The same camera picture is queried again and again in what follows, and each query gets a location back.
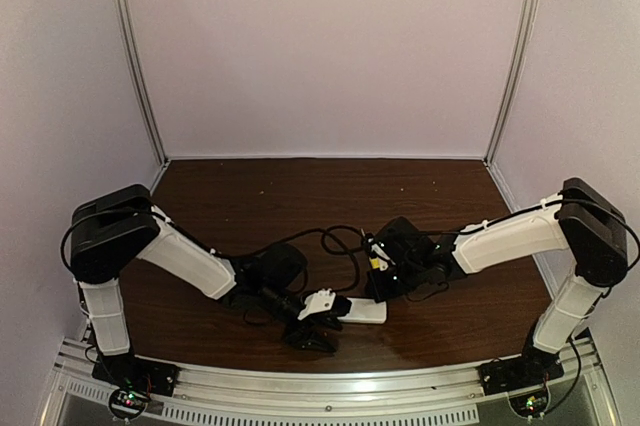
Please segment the white remote control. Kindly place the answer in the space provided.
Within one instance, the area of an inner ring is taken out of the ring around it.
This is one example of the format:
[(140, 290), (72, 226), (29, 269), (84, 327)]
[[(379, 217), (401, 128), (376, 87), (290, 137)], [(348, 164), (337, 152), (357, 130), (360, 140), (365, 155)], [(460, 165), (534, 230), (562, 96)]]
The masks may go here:
[(350, 308), (339, 321), (346, 324), (381, 325), (387, 320), (387, 303), (377, 303), (373, 299), (349, 298)]

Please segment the yellow handled screwdriver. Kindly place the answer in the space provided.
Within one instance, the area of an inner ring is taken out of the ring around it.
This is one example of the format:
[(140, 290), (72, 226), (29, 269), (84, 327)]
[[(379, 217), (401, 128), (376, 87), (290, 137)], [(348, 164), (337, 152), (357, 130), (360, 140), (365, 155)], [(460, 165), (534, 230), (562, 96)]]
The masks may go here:
[(362, 251), (368, 258), (373, 270), (384, 271), (387, 267), (386, 261), (379, 255), (380, 248), (375, 236), (372, 233), (360, 229), (360, 245)]

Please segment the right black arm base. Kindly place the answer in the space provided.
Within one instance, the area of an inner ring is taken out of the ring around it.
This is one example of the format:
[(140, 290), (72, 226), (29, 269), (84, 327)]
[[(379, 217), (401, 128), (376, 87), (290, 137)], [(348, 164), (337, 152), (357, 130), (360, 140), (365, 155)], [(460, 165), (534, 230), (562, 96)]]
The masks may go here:
[(485, 396), (507, 395), (511, 411), (527, 421), (542, 419), (551, 406), (549, 382), (564, 376), (557, 356), (550, 360), (518, 355), (482, 363), (478, 375)]

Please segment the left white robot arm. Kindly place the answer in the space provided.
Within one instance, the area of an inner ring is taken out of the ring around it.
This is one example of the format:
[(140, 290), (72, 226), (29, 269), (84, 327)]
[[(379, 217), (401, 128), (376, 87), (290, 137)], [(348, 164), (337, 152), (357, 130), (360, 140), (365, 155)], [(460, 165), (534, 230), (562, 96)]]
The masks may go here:
[(353, 307), (331, 289), (306, 298), (290, 291), (307, 260), (289, 240), (249, 254), (225, 255), (178, 226), (141, 184), (77, 207), (60, 241), (60, 256), (80, 289), (98, 351), (105, 357), (132, 352), (119, 277), (135, 260), (170, 273), (221, 304), (262, 308), (284, 324), (283, 339), (296, 349), (334, 352), (316, 329), (341, 330), (342, 318)]

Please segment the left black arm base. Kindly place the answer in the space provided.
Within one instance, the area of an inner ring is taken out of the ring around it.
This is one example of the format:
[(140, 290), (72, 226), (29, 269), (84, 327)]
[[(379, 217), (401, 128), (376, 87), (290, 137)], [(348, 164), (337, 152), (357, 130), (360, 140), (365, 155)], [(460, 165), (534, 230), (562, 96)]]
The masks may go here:
[(179, 367), (174, 364), (127, 353), (99, 355), (92, 377), (115, 387), (107, 399), (107, 408), (117, 420), (129, 423), (148, 410), (153, 395), (173, 395), (178, 373)]

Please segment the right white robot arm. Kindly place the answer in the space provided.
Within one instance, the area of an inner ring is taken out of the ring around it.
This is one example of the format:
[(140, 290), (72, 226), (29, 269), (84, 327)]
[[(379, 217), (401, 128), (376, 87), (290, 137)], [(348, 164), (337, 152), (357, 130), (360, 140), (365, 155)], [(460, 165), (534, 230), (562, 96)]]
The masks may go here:
[(534, 322), (522, 354), (538, 362), (556, 357), (593, 312), (639, 262), (629, 254), (638, 233), (623, 213), (584, 180), (497, 219), (457, 230), (427, 232), (400, 216), (366, 233), (367, 294), (384, 302), (425, 285), (447, 286), (495, 266), (553, 256), (568, 260), (549, 306)]

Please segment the front aluminium rail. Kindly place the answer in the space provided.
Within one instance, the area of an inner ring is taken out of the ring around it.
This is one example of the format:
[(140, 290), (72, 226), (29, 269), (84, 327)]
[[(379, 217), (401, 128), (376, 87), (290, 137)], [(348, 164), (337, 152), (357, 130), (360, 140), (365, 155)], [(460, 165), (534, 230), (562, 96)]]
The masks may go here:
[(621, 425), (606, 375), (589, 339), (575, 340), (579, 382), (542, 419), (511, 407), (528, 390), (487, 395), (479, 365), (395, 372), (296, 374), (178, 363), (172, 396), (153, 395), (137, 418), (108, 409), (116, 388), (93, 378), (87, 344), (65, 339), (36, 425)]

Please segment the right aluminium frame post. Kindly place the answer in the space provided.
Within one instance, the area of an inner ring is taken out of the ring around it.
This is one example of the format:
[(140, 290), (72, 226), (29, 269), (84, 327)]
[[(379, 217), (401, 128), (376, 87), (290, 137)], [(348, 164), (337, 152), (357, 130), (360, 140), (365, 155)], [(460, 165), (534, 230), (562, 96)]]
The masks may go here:
[(509, 68), (501, 96), (498, 114), (484, 156), (484, 163), (491, 167), (496, 160), (504, 137), (508, 119), (515, 101), (520, 78), (524, 70), (526, 54), (533, 33), (540, 0), (522, 0), (516, 36)]

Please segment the aluminium frame post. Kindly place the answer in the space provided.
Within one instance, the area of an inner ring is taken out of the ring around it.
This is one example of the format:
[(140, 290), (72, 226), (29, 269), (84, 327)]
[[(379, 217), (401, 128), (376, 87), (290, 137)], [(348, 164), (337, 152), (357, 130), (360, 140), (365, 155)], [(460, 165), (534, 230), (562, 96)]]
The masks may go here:
[(484, 156), (484, 163), (491, 167), (496, 160), (504, 137), (508, 119), (515, 101), (520, 78), (524, 70), (526, 54), (533, 33), (540, 0), (522, 0), (516, 36), (509, 68), (501, 96), (498, 114)]
[(156, 163), (164, 167), (169, 158), (161, 139), (159, 127), (152, 109), (151, 100), (142, 68), (142, 62), (135, 37), (133, 19), (129, 0), (114, 0), (117, 21), (123, 42), (125, 59), (140, 110), (142, 121), (151, 146)]

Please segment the left aluminium frame post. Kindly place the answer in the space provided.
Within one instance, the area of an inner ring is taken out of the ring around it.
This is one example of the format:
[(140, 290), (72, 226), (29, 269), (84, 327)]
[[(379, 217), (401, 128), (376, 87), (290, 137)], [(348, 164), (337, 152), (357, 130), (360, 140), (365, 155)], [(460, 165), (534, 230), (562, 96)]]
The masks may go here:
[(151, 100), (142, 68), (142, 62), (135, 37), (133, 19), (129, 0), (114, 0), (117, 21), (123, 42), (125, 59), (140, 110), (142, 121), (151, 146), (156, 163), (164, 167), (169, 158), (161, 139), (159, 127), (152, 109)]

